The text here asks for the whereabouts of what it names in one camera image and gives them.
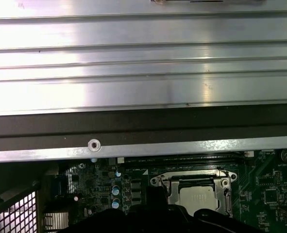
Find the microchip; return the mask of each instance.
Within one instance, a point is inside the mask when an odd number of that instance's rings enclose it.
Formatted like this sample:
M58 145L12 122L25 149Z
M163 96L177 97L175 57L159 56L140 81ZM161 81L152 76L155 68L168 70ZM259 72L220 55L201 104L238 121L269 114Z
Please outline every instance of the microchip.
M259 177L259 185L260 186L273 185L273 184L274 184L274 177L273 176Z
M268 203L276 203L278 201L278 193L276 189L267 189L264 194L264 201Z
M139 192L132 193L132 199L140 199L140 198L141 198L141 193Z
M132 202L130 200L124 201L124 205L132 205Z
M80 177L78 175L72 175L72 182L78 182Z
M101 203L102 204L108 204L108 198L101 198Z
M116 165L116 158L109 158L109 165L110 166Z
M131 187L132 189L141 189L141 183L132 183Z
M141 204L141 199L133 199L132 200L132 205L140 205Z
M92 186L94 185L94 181L93 181L93 180L86 180L86 181L85 181L85 185L86 185L87 187L92 187Z
M113 171L109 171L109 172L108 172L108 176L109 176L110 178L113 178L113 177L114 177L114 172L113 172Z

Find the metal panel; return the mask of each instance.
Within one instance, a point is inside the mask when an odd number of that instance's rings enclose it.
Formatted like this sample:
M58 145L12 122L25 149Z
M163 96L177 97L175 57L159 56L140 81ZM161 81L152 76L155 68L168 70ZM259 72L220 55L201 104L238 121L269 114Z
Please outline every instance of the metal panel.
M92 152L88 147L0 151L0 162L136 157L280 148L287 148L287 136L102 146L97 152Z
M0 0L0 115L272 102L287 0Z

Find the black plastic part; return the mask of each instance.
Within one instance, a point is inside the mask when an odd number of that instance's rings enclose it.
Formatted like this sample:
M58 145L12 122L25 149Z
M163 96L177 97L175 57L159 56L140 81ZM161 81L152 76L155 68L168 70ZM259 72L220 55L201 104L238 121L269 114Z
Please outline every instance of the black plastic part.
M206 231L209 230L223 233L262 233L262 231L259 229L209 209L201 209L196 211L194 213L194 223L201 225L203 229L206 229Z
M0 116L0 151L287 136L287 104Z

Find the metal mesh grille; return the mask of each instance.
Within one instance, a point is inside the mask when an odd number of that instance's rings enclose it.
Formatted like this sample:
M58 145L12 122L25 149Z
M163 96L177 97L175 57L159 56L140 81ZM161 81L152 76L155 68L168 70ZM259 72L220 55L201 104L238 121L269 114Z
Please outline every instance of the metal mesh grille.
M0 233L36 233L35 200L33 192L0 213Z

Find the screw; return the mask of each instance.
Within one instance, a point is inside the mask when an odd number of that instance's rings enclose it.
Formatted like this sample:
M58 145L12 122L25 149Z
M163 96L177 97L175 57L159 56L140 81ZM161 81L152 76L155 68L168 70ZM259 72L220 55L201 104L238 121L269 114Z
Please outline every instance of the screw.
M88 142L88 148L92 152L97 152L97 151L99 151L101 149L101 143L97 139L91 139Z
M85 164L79 164L79 168L80 168L80 169L84 169L85 167L86 167Z
M227 180L223 180L223 181L222 181L222 184L223 184L224 186L227 186L227 184L228 184Z

